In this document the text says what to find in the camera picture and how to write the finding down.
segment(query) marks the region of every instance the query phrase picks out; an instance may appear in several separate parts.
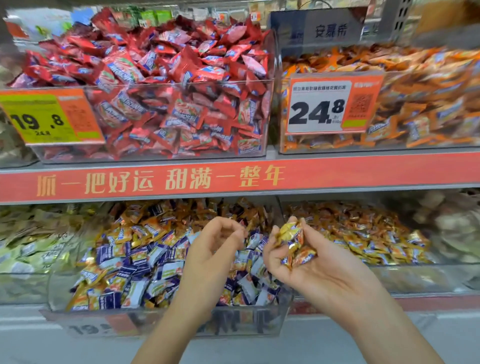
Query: white price label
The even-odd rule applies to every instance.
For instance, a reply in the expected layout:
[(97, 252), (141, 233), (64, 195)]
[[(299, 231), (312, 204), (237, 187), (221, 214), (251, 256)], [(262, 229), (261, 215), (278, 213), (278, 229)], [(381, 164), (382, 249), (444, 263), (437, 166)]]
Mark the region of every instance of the white price label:
[(337, 133), (342, 132), (352, 82), (301, 81), (291, 89), (288, 110), (289, 133)]
[(71, 336), (77, 338), (98, 338), (107, 336), (118, 336), (112, 326), (101, 316), (85, 316), (60, 320), (61, 325)]

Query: person's right hand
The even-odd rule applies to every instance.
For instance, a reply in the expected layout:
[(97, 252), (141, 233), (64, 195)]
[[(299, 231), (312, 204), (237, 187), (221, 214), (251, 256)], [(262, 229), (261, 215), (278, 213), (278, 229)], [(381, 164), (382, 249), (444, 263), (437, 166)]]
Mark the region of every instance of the person's right hand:
[(264, 248), (264, 263), (277, 279), (297, 290), (350, 334), (354, 334), (360, 319), (371, 318), (374, 322), (383, 317), (387, 307), (399, 309), (374, 273), (350, 251), (326, 239), (303, 218), (301, 225), (305, 243), (316, 249), (318, 256), (292, 270), (280, 264), (288, 254), (288, 246), (273, 248), (279, 232), (274, 226)]

